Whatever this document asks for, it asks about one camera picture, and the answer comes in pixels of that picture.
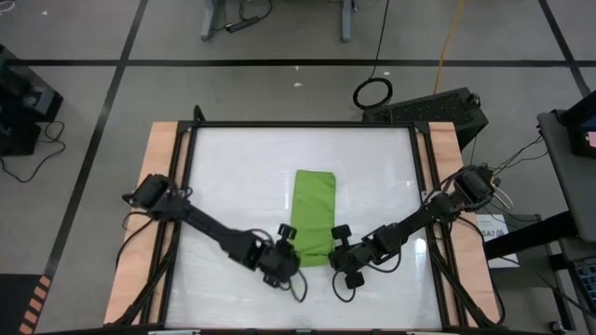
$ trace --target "orange striped tape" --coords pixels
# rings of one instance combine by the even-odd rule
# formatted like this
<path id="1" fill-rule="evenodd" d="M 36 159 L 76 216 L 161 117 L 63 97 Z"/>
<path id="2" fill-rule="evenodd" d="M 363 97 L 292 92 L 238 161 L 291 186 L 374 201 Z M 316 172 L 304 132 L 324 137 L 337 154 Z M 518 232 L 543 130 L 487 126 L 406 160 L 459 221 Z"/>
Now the orange striped tape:
<path id="1" fill-rule="evenodd" d="M 29 307 L 22 317 L 19 327 L 20 334 L 29 335 L 35 332 L 35 326 L 37 326 L 37 320 L 39 320 L 41 310 L 44 307 L 51 283 L 52 281 L 44 275 L 39 278 L 39 282 L 34 289 L 33 297 L 29 300 Z"/>

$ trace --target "white label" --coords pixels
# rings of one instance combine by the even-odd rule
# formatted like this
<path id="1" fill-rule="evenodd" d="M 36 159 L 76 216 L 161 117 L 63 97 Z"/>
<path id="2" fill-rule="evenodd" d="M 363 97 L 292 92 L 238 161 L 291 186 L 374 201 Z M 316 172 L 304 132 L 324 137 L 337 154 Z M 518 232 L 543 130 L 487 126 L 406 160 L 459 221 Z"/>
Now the white label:
<path id="1" fill-rule="evenodd" d="M 476 214 L 476 223 L 478 224 L 478 228 L 482 231 L 484 241 L 486 242 L 508 233 L 503 215 Z M 505 258 L 518 261 L 518 256 L 516 254 L 507 255 Z M 518 267 L 517 264 L 501 260 L 500 258 L 488 261 L 488 266 L 491 269 Z"/>

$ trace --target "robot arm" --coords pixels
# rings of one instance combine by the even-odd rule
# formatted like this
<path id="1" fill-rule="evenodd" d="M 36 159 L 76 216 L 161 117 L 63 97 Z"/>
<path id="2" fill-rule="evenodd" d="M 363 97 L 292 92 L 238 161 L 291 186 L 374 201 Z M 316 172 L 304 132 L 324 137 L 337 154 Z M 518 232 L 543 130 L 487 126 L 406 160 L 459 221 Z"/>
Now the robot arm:
<path id="1" fill-rule="evenodd" d="M 191 205 L 169 179 L 149 175 L 133 194 L 122 198 L 134 208 L 142 208 L 157 221 L 185 221 L 201 233 L 217 241 L 228 257 L 243 266 L 264 273 L 264 282 L 273 288 L 289 283 L 298 272 L 300 259 L 288 239 L 296 230 L 287 224 L 279 226 L 282 236 L 274 245 L 252 231 L 230 229 Z"/>
<path id="2" fill-rule="evenodd" d="M 342 244 L 329 254 L 332 268 L 346 274 L 348 288 L 364 285 L 359 269 L 370 262 L 382 264 L 398 255 L 401 246 L 417 230 L 438 222 L 453 222 L 462 210 L 475 211 L 488 204 L 494 193 L 491 176 L 491 171 L 484 167 L 462 167 L 446 181 L 447 187 L 451 183 L 454 185 L 451 194 L 436 194 L 405 220 L 380 226 L 354 245 L 347 241 L 351 235 L 347 225 L 333 228 L 333 238 L 340 239 Z"/>

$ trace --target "desk leg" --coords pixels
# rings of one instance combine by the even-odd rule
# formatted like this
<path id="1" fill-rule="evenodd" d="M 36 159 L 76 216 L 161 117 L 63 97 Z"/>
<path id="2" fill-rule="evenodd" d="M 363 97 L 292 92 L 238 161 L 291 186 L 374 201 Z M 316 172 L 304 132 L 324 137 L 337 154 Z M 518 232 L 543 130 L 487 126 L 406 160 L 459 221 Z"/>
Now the desk leg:
<path id="1" fill-rule="evenodd" d="M 352 39 L 352 0 L 342 2 L 342 42 Z"/>
<path id="2" fill-rule="evenodd" d="M 486 242 L 484 253 L 487 260 L 492 260 L 575 235 L 576 223 L 571 213 L 566 211 Z"/>
<path id="3" fill-rule="evenodd" d="M 215 24 L 215 15 L 220 0 L 205 0 L 205 12 L 203 13 L 203 28 L 201 29 L 201 40 L 206 42 L 211 38 L 213 25 Z"/>

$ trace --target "folded green towel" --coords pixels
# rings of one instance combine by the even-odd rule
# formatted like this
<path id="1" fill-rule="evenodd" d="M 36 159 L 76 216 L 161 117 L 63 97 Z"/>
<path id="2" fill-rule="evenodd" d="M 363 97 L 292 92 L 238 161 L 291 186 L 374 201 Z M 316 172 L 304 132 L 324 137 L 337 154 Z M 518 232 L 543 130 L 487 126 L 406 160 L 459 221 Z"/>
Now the folded green towel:
<path id="1" fill-rule="evenodd" d="M 291 225 L 296 228 L 294 247 L 300 266 L 327 265 L 333 249 L 335 176 L 331 172 L 298 170 L 291 205 Z"/>

